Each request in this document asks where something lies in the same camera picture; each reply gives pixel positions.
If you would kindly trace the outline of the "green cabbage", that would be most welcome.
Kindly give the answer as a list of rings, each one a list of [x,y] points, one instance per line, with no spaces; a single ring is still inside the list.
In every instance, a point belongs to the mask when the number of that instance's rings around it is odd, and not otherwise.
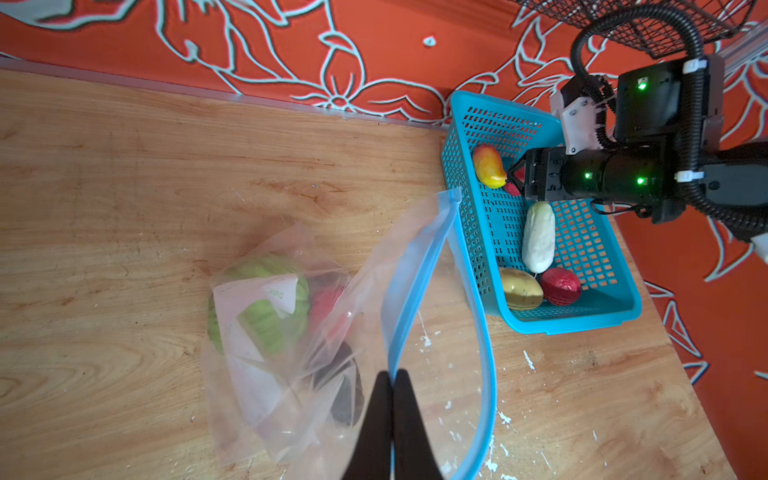
[[[306,332],[310,308],[310,291],[307,279],[301,275],[298,265],[284,256],[266,254],[261,257],[242,259],[222,272],[225,280],[246,280],[296,274],[293,287],[295,309],[292,314],[275,310],[269,300],[258,300],[245,309],[242,316],[254,342],[268,356],[282,353],[296,343]]]

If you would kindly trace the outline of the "red fruit front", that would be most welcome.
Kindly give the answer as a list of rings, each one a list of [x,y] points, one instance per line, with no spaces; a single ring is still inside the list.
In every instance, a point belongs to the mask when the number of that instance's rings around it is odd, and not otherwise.
[[[582,287],[579,277],[564,268],[554,267],[541,274],[539,284],[544,299],[556,306],[569,306],[579,300]]]

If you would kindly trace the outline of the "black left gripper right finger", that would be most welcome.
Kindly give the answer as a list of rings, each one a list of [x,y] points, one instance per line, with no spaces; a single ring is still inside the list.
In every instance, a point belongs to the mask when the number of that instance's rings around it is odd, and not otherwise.
[[[400,369],[393,388],[394,478],[442,480],[410,375]]]

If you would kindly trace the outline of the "yellow potato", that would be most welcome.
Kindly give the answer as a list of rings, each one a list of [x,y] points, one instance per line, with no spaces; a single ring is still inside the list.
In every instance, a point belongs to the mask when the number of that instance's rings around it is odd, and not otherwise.
[[[505,301],[510,310],[533,310],[543,303],[543,290],[530,274],[514,268],[502,268],[500,277]]]

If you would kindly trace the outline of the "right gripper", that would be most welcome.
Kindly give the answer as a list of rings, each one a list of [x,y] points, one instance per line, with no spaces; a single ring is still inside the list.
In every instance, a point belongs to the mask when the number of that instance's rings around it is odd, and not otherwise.
[[[509,169],[524,167],[529,201],[586,200],[596,213],[633,212],[654,224],[678,219],[686,203],[673,186],[673,165],[657,146],[583,150],[568,155],[564,146],[527,150],[506,160]]]

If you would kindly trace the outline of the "dark avocado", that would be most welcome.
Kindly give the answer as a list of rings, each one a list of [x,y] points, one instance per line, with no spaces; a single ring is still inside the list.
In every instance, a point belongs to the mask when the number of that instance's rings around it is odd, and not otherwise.
[[[347,342],[340,344],[328,365],[313,374],[312,387],[318,391],[336,379],[341,380],[341,385],[331,406],[331,416],[337,426],[353,427],[362,416],[365,396],[360,370]]]

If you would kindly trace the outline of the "red fruit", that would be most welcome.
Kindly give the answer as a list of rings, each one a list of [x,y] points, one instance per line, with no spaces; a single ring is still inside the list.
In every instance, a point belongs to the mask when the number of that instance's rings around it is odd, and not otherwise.
[[[554,267],[541,274],[539,284],[544,299],[556,306],[569,306],[579,300],[582,287],[579,277],[564,268]]]
[[[507,179],[502,189],[513,197],[523,196],[525,193],[525,174],[524,167],[517,168],[516,170],[509,169],[507,171]]]
[[[329,316],[345,290],[345,286],[326,287],[317,290],[312,295],[309,310],[311,332],[318,332],[323,329],[328,338],[340,336],[341,320],[338,317],[329,319]]]

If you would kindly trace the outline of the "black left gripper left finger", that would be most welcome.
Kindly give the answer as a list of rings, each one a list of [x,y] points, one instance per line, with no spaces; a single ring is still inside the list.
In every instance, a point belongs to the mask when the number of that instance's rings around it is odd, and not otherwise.
[[[343,480],[387,480],[391,475],[393,389],[387,371],[378,373],[360,433]]]

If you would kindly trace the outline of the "clear zip top bag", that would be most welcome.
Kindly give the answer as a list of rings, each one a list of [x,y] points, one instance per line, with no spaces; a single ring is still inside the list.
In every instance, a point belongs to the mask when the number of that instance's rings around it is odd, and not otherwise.
[[[342,479],[357,442],[379,372],[392,389],[405,369],[415,391],[443,479],[475,478],[493,439],[497,386],[486,315],[462,230],[460,189],[433,194],[394,223],[361,269],[350,274],[293,224],[239,259],[266,254],[295,262],[312,295],[346,290],[329,316],[339,337],[323,329],[268,356],[254,342],[243,312],[258,300],[292,314],[297,275],[211,281],[208,337],[201,370],[208,425],[220,461],[234,464],[258,453],[284,466],[288,479]],[[365,402],[353,427],[339,427],[331,406],[341,385],[320,390],[312,376],[342,342],[353,350]]]

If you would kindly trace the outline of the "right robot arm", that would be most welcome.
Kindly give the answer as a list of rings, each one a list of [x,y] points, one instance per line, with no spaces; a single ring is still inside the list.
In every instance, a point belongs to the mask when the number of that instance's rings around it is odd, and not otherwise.
[[[767,232],[767,144],[720,146],[725,60],[706,49],[713,15],[685,1],[583,6],[570,48],[574,72],[555,95],[564,142],[530,148],[505,188],[531,201],[610,203],[655,224],[693,208],[749,243]],[[651,65],[616,82],[593,74],[583,49],[594,37],[629,45]]]

